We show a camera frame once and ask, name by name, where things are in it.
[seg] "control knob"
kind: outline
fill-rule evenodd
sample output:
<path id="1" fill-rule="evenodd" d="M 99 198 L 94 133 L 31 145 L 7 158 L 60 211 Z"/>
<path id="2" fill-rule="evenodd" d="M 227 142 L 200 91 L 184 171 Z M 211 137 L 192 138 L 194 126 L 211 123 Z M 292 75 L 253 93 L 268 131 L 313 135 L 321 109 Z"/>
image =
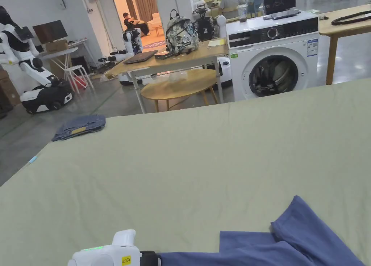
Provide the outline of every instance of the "control knob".
<path id="1" fill-rule="evenodd" d="M 275 39 L 278 36 L 278 30 L 276 28 L 270 28 L 267 35 L 270 39 Z"/>

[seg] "washing machine control panel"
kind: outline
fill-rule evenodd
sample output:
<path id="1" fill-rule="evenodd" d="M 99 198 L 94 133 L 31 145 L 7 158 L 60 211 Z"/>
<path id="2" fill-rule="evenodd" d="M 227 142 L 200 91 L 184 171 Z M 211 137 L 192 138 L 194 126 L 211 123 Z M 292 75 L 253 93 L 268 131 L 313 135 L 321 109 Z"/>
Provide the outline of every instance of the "washing machine control panel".
<path id="1" fill-rule="evenodd" d="M 256 44 L 318 31 L 318 18 L 292 22 L 269 28 L 230 34 L 229 48 Z"/>

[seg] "washing machine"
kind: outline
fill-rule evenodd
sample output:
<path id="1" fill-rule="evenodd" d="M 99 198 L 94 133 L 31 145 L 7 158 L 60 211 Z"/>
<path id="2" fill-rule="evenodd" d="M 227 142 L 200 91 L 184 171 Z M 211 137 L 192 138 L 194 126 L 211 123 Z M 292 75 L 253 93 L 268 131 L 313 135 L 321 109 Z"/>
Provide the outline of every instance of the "washing machine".
<path id="1" fill-rule="evenodd" d="M 227 24 L 235 101 L 322 85 L 317 81 L 318 22 L 317 15 L 301 12 Z"/>

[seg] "bed sheet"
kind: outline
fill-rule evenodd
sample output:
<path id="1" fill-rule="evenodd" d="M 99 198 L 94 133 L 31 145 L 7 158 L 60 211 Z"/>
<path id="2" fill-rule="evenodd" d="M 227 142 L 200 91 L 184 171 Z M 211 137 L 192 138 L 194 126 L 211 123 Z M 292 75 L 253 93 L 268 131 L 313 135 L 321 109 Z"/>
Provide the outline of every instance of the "bed sheet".
<path id="1" fill-rule="evenodd" d="M 371 82 L 157 114 L 49 143 L 0 187 L 0 265 L 66 265 L 137 231 L 140 250 L 218 252 L 300 195 L 371 264 Z"/>

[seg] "green floor line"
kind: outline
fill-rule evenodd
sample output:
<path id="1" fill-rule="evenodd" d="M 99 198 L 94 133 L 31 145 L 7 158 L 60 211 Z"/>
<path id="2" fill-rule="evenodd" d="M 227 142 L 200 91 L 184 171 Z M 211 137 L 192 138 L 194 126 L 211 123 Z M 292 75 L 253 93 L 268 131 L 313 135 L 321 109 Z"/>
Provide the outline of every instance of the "green floor line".
<path id="1" fill-rule="evenodd" d="M 93 110 L 90 114 L 93 114 L 95 113 L 97 110 L 99 110 L 100 107 L 102 107 L 104 105 L 105 102 L 108 101 L 108 99 L 110 99 L 121 87 L 118 87 L 110 96 L 108 96 L 108 98 L 106 98 L 106 100 L 104 100 L 95 110 Z"/>

